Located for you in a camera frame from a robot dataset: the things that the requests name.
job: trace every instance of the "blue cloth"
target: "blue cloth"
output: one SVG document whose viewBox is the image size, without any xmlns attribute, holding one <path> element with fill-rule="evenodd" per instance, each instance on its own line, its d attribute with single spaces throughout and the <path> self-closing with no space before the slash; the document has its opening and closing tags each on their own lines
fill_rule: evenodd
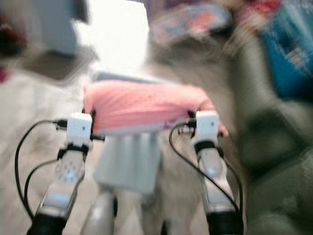
<svg viewBox="0 0 313 235">
<path fill-rule="evenodd" d="M 286 2 L 261 32 L 282 98 L 313 99 L 313 5 Z"/>
</svg>

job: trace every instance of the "black cable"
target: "black cable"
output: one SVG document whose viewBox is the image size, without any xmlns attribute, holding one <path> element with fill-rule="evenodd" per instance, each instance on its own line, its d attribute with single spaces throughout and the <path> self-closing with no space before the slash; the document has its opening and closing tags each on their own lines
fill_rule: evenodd
<svg viewBox="0 0 313 235">
<path fill-rule="evenodd" d="M 39 168 L 45 166 L 45 165 L 49 165 L 52 163 L 56 163 L 58 160 L 51 160 L 51 161 L 47 161 L 44 163 L 39 164 L 38 166 L 36 166 L 28 175 L 26 182 L 25 182 L 25 187 L 24 187 L 24 204 L 27 206 L 27 209 L 31 212 L 31 209 L 29 207 L 29 203 L 28 203 L 28 186 L 29 186 L 29 182 L 30 179 L 32 177 L 32 175 L 36 172 L 36 170 L 38 170 Z"/>
<path fill-rule="evenodd" d="M 28 131 L 25 133 L 25 135 L 22 137 L 16 152 L 15 152 L 15 161 L 14 161 L 14 173 L 15 173 L 15 180 L 16 180 L 16 187 L 18 189 L 18 193 L 19 193 L 19 197 L 20 200 L 22 201 L 24 208 L 26 209 L 26 212 L 28 213 L 29 217 L 31 218 L 31 220 L 33 220 L 34 215 L 32 214 L 31 210 L 29 209 L 29 207 L 27 207 L 27 205 L 24 202 L 24 198 L 22 195 L 22 189 L 21 189 L 21 184 L 20 184 L 20 177 L 19 177 L 19 153 L 20 153 L 20 149 L 21 146 L 24 142 L 24 140 L 26 139 L 26 137 L 29 135 L 29 133 L 32 131 L 32 129 L 34 129 L 36 126 L 43 124 L 43 123 L 56 123 L 55 121 L 51 121 L 51 120 L 42 120 L 42 121 L 38 121 L 36 122 L 34 125 L 32 125 Z"/>
<path fill-rule="evenodd" d="M 235 203 L 235 201 L 229 196 L 229 194 L 224 190 L 222 189 L 211 177 L 209 177 L 205 172 L 203 172 L 202 170 L 200 170 L 196 165 L 194 165 L 189 159 L 187 159 L 185 156 L 183 156 L 181 153 L 178 152 L 178 150 L 175 148 L 174 144 L 173 144 L 173 140 L 172 140 L 172 135 L 173 135 L 173 132 L 174 130 L 178 129 L 179 127 L 183 127 L 185 126 L 186 123 L 181 123 L 181 124 L 177 124 L 176 126 L 174 126 L 171 131 L 170 131 L 170 134 L 169 134 L 169 143 L 170 143 L 170 146 L 171 148 L 174 150 L 174 152 L 179 156 L 181 157 L 187 164 L 189 164 L 197 173 L 199 173 L 200 175 L 202 175 L 203 177 L 205 177 L 206 179 L 208 179 L 212 184 L 214 184 L 224 195 L 225 197 L 227 197 L 227 199 L 229 200 L 229 202 L 232 204 L 232 206 L 234 207 L 235 209 L 235 212 L 242 224 L 242 227 L 243 227 L 243 218 L 241 216 L 241 212 L 237 206 L 237 204 Z"/>
<path fill-rule="evenodd" d="M 227 161 L 225 161 L 225 164 L 231 170 L 231 172 L 233 172 L 233 174 L 235 176 L 235 179 L 237 181 L 238 188 L 239 188 L 239 211 L 240 211 L 241 216 L 243 216 L 243 213 L 244 213 L 244 190 L 243 190 L 243 184 L 242 184 L 240 178 L 238 177 L 237 173 L 229 165 L 229 163 Z"/>
</svg>

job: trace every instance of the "green couch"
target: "green couch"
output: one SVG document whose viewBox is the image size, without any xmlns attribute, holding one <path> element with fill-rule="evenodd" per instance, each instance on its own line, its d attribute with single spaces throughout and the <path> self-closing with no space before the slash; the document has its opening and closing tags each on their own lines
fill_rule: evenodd
<svg viewBox="0 0 313 235">
<path fill-rule="evenodd" d="M 251 174 L 247 235 L 313 235 L 313 104 L 274 90 L 256 35 L 232 63 L 241 157 Z"/>
</svg>

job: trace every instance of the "white connector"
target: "white connector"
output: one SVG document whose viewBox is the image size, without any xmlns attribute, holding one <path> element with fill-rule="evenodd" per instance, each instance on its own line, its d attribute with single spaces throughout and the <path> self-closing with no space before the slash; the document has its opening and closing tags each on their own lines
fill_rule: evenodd
<svg viewBox="0 0 313 235">
<path fill-rule="evenodd" d="M 196 113 L 197 135 L 217 136 L 219 133 L 219 114 L 216 111 L 198 111 Z"/>
<path fill-rule="evenodd" d="M 91 126 L 91 115 L 73 113 L 67 120 L 67 142 L 72 142 L 75 146 L 89 145 Z"/>
</svg>

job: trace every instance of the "pink fabric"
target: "pink fabric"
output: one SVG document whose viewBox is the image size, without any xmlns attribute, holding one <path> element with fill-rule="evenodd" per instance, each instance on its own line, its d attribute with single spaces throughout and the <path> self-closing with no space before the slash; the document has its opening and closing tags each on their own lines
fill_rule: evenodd
<svg viewBox="0 0 313 235">
<path fill-rule="evenodd" d="M 85 87 L 86 113 L 96 111 L 94 132 L 189 118 L 188 110 L 214 110 L 201 88 L 188 85 L 100 81 Z M 220 131 L 228 135 L 220 125 Z"/>
</svg>

